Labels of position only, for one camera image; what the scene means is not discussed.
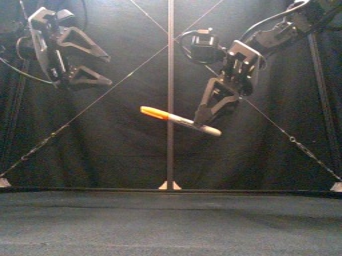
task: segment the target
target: dark floor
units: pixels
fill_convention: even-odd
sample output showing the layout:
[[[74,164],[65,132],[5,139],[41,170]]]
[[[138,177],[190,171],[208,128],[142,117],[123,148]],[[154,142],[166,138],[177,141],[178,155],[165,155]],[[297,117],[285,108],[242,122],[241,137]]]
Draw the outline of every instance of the dark floor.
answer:
[[[0,194],[0,255],[341,255],[342,201],[298,195]]]

